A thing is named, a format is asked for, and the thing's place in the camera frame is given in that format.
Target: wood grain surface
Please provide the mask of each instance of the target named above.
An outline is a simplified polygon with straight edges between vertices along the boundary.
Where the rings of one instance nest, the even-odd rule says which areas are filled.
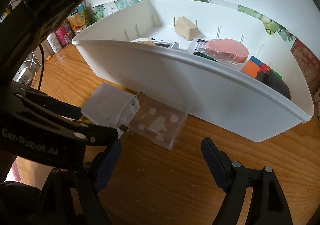
[[[46,62],[41,91],[82,106],[102,82],[73,45]],[[189,116],[172,151],[139,136],[122,136],[122,155],[99,194],[114,225],[212,224],[225,196],[201,155],[210,137],[231,160],[248,168],[271,166],[282,186],[294,225],[305,225],[320,203],[320,130],[316,116],[276,137],[256,143]],[[104,147],[87,147],[85,161]],[[22,181],[42,188],[51,167],[19,158]],[[252,189],[238,224],[244,224]],[[75,199],[79,212],[79,203]]]

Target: beige block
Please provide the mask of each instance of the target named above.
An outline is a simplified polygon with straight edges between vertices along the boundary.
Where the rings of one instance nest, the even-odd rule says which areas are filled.
[[[179,17],[175,24],[175,31],[186,40],[191,41],[197,37],[199,31],[198,27],[194,25],[186,17]]]

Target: clear plastic box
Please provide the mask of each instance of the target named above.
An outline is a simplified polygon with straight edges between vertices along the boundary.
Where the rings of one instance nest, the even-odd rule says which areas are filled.
[[[137,133],[172,150],[187,120],[188,108],[173,100],[169,104],[170,106],[139,92],[123,109],[116,126],[128,135]]]

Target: yellow round object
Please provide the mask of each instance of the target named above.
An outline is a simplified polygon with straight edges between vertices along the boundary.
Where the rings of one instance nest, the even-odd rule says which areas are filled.
[[[147,45],[151,45],[151,46],[156,46],[156,44],[154,44],[152,41],[148,41],[148,40],[141,40],[141,41],[137,41],[136,43],[141,43],[141,44],[147,44]]]

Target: white plastic bin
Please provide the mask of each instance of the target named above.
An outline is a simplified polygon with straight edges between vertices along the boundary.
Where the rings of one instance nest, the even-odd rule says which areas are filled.
[[[185,52],[191,42],[177,35],[174,19],[196,20],[199,38],[232,38],[282,77],[292,100],[240,69]],[[137,44],[140,37],[179,42],[181,51]],[[191,107],[190,114],[253,141],[263,141],[311,119],[312,98],[290,48],[263,23],[246,14],[189,0],[147,0],[94,23],[73,39],[101,78],[134,91],[154,92]]]

